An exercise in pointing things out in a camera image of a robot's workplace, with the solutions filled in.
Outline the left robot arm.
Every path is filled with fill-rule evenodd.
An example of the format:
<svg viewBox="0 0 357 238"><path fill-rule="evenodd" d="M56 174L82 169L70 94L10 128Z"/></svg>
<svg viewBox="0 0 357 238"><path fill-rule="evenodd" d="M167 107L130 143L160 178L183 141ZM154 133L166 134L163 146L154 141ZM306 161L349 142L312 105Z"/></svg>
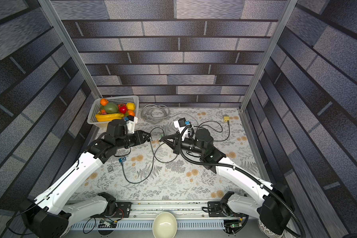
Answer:
<svg viewBox="0 0 357 238"><path fill-rule="evenodd" d="M151 141L151 134L135 130L136 121L113 120L107 131L89 144L78 160L48 189L34 200L20 205L20 215L27 229L39 238L60 238L74 224L99 215L111 218L117 213L116 199L106 192L74 204L69 198L98 168L119 149L128 149Z"/></svg>

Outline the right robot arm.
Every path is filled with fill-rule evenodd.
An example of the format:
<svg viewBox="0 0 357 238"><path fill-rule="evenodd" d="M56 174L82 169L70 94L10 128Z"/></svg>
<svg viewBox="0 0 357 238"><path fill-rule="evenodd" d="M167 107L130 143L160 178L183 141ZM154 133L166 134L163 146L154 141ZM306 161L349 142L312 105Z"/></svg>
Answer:
<svg viewBox="0 0 357 238"><path fill-rule="evenodd" d="M173 135L161 137L160 141L186 161L225 177L251 196L251 199L235 193L226 196L230 211L258 218L264 230L278 236L284 232L297 238L306 236L294 212L290 189L280 183L262 180L239 167L213 145L214 139L207 129L198 129L192 136L191 128L184 127Z"/></svg>

